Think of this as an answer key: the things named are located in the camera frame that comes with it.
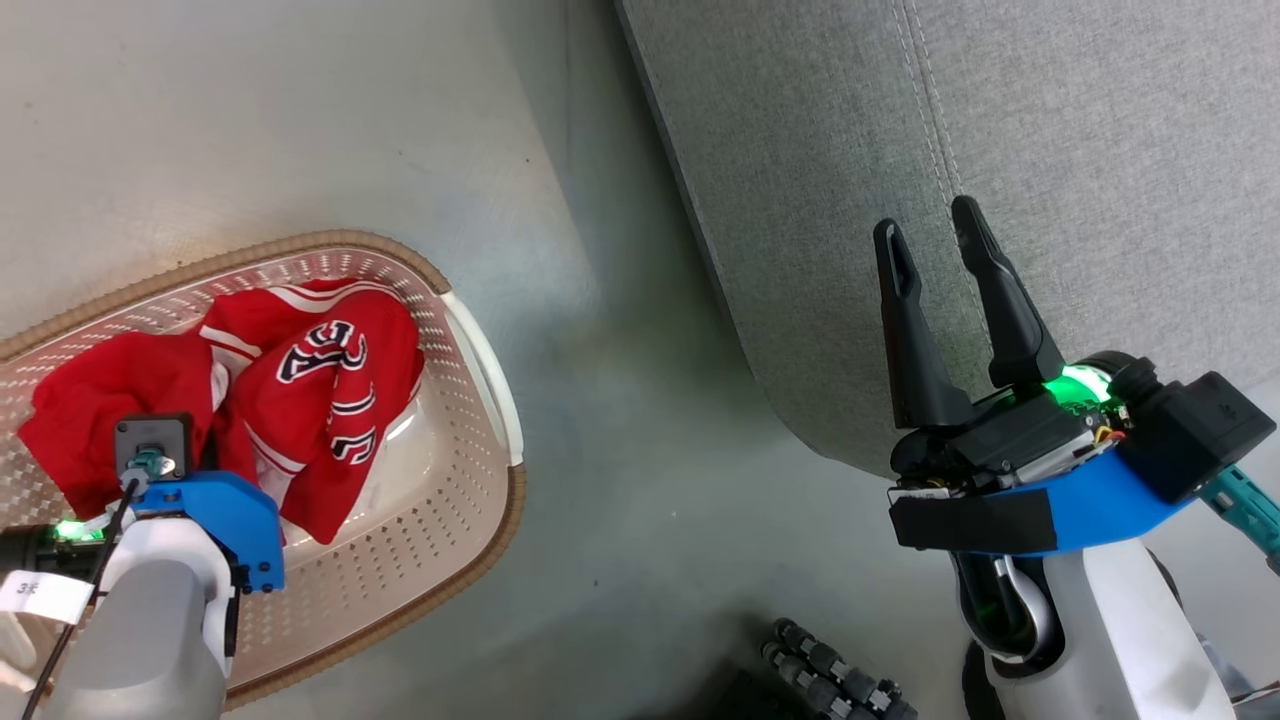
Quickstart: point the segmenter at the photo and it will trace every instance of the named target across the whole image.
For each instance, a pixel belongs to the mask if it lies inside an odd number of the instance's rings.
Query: concrete floor
[[[694,716],[782,614],[922,716],[961,716],[947,560],[897,547],[883,480],[771,413],[608,3],[4,5],[0,237],[20,251],[0,266],[0,333],[179,263],[355,227],[444,270],[516,392],[529,505],[502,562],[229,719]],[[1215,564],[1189,555],[1190,573]]]

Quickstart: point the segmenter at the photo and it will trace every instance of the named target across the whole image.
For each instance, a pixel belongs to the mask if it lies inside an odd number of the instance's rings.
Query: label tag
[[[895,502],[902,500],[904,497],[919,497],[924,500],[950,500],[951,492],[947,488],[888,488],[888,506],[892,507]]]
[[[52,573],[13,570],[0,585],[0,611],[29,612],[74,625],[92,596],[93,585],[83,580]]]

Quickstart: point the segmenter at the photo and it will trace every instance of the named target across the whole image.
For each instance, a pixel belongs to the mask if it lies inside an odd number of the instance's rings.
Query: brown basket rim
[[[374,234],[364,231],[332,229],[303,234],[296,234],[264,242],[252,247],[224,252],[198,263],[192,263],[145,281],[136,282],[120,290],[109,292],[101,297],[84,302],[77,307],[60,313],[37,325],[0,341],[0,363],[8,363],[26,352],[29,352],[68,332],[90,324],[100,318],[110,315],[123,307],[134,305],[156,295],[161,295],[197,282],[209,275],[233,272],[241,268],[256,265],[262,261],[301,255],[314,250],[326,247],[351,247],[356,250],[369,250],[389,256],[407,265],[419,273],[426,284],[436,293],[444,295],[453,290],[449,281],[413,250],[396,242],[389,237]],[[239,685],[228,688],[224,711],[230,711],[244,706],[255,700],[261,700],[291,685],[301,683],[334,665],[357,655],[370,646],[387,639],[392,633],[408,626],[425,618],[430,611],[443,605],[449,598],[471,587],[481,575],[493,568],[502,557],[507,547],[511,546],[516,529],[520,527],[520,516],[525,507],[525,465],[520,464],[507,471],[507,506],[503,510],[498,532],[494,533],[485,548],[443,583],[435,585],[429,592],[419,596],[412,602],[399,610],[366,625],[362,630],[351,637],[334,643],[320,652],[305,657],[292,665],[287,665],[260,678],[248,680]]]
[[[110,315],[122,307],[127,307],[148,297],[169,292],[170,290],[204,279],[209,275],[238,270],[241,268],[256,265],[265,260],[288,258],[291,255],[300,255],[302,252],[323,250],[325,247],[371,250],[408,265],[416,273],[422,275],[422,279],[426,281],[426,284],[435,291],[436,295],[444,295],[445,292],[453,290],[449,281],[444,279],[440,270],[429,263],[426,258],[422,258],[413,250],[389,237],[383,237],[371,232],[346,229],[310,232],[224,252],[214,258],[200,260],[198,263],[192,263],[191,265],[160,273],[159,275],[138,281],[133,284],[111,291],[101,297],[90,300],[88,302],[72,307],[70,310],[58,314],[37,325],[27,328],[13,337],[0,341],[0,363],[8,363],[23,352],[35,350],[51,340],[55,340],[81,325],[92,323],[99,318]]]

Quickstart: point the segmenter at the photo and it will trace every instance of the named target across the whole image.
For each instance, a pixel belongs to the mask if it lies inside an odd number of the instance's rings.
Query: gray fabric couch
[[[974,196],[1068,359],[1242,387],[1280,359],[1280,5],[618,0],[694,225],[773,407],[887,474],[872,228],[991,391],[948,202]]]

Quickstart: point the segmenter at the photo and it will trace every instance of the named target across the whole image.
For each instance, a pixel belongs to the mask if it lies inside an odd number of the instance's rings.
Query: green led light
[[[1068,365],[1062,368],[1061,377],[1044,383],[1044,387],[1053,393],[1059,405],[1070,405],[1111,400],[1107,384],[1107,378],[1088,365]]]
[[[54,525],[54,534],[58,539],[67,542],[76,541],[101,541],[102,530],[84,532],[84,523],[79,520],[63,520]]]
[[[1071,378],[1073,380],[1089,388],[1089,392],[1098,398],[1098,402],[1111,400],[1111,393],[1107,392],[1107,386],[1111,383],[1100,370],[1088,365],[1068,365],[1066,368],[1062,368],[1062,377]]]

